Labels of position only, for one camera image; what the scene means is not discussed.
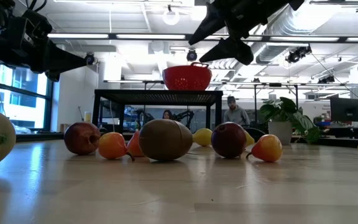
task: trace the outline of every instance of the red colander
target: red colander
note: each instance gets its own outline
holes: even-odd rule
[[[212,73],[208,64],[193,62],[191,65],[167,68],[162,77],[169,90],[206,90]]]

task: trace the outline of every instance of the computer monitor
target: computer monitor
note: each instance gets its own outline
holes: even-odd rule
[[[331,121],[358,121],[358,100],[330,98]]]

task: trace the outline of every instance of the window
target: window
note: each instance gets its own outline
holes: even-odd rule
[[[0,113],[12,124],[33,131],[49,131],[51,107],[52,82],[44,74],[0,65]]]
[[[11,69],[0,65],[0,83],[41,95],[47,94],[48,79],[44,74],[36,74],[28,68]]]

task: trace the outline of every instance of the woman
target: woman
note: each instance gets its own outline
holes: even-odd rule
[[[172,113],[170,110],[165,110],[162,114],[162,119],[172,119]]]

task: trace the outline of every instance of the man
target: man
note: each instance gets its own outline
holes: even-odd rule
[[[229,106],[229,109],[224,113],[224,122],[234,122],[243,127],[248,127],[250,125],[248,114],[236,104],[234,96],[229,96],[227,98],[227,105]]]

